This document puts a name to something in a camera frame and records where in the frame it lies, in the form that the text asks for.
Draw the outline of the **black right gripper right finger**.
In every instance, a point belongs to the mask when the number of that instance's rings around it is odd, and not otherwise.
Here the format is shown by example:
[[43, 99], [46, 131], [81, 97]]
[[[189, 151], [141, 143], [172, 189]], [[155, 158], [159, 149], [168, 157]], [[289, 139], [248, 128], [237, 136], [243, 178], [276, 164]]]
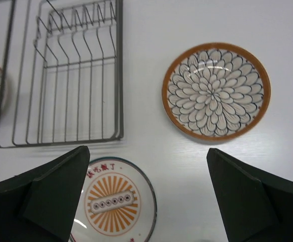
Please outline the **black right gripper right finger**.
[[228, 241], [293, 241], [293, 181], [216, 148], [206, 160]]

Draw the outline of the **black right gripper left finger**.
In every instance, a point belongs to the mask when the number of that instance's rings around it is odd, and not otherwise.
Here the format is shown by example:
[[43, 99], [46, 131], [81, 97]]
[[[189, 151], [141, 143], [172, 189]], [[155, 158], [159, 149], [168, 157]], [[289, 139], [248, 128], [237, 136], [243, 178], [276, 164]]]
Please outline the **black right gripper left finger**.
[[79, 146], [0, 181], [0, 241], [68, 241], [89, 162]]

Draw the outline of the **white plate orange sunburst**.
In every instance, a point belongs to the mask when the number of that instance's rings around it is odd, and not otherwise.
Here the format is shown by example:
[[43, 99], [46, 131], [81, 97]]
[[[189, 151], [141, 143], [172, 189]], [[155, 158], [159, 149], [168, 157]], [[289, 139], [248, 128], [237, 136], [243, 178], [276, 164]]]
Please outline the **white plate orange sunburst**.
[[151, 241], [157, 200], [146, 174], [119, 157], [90, 161], [69, 241]]

